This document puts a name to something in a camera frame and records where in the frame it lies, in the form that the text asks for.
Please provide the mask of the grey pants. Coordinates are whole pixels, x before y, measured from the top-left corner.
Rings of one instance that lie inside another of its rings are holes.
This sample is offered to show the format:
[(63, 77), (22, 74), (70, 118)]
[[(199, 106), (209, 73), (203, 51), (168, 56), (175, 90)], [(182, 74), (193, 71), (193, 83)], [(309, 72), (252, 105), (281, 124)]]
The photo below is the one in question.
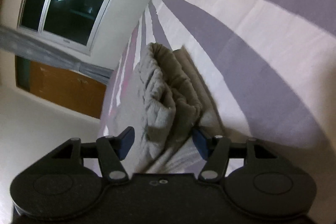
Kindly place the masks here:
[(134, 173), (197, 173), (202, 158), (191, 130), (222, 135), (213, 100), (185, 49), (171, 51), (150, 43), (126, 84), (121, 103), (108, 122), (117, 136), (128, 126), (135, 140), (122, 161)]

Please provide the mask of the brown wooden door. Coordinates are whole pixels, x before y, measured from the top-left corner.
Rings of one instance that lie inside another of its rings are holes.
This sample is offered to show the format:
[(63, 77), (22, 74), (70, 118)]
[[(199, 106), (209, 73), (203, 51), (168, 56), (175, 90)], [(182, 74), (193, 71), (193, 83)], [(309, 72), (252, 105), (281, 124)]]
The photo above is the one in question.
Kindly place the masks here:
[(15, 57), (16, 85), (78, 113), (100, 118), (106, 85), (66, 69)]

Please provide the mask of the striped pink purple bedsheet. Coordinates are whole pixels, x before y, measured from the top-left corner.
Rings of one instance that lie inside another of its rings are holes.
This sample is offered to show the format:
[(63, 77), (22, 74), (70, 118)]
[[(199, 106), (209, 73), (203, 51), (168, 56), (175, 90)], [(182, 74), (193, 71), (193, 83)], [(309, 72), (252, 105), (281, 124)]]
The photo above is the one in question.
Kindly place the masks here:
[(269, 143), (314, 178), (310, 217), (335, 223), (335, 0), (150, 0), (108, 84), (100, 136), (116, 133), (156, 42), (180, 52), (205, 130)]

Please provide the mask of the left grey curtain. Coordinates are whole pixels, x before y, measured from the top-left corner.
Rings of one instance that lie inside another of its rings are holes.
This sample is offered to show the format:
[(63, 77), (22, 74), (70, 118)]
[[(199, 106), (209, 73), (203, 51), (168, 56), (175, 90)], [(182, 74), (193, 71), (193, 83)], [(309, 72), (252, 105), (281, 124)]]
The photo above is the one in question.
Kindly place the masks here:
[(37, 39), (1, 26), (1, 49), (55, 68), (67, 69), (107, 84), (112, 70), (89, 64)]

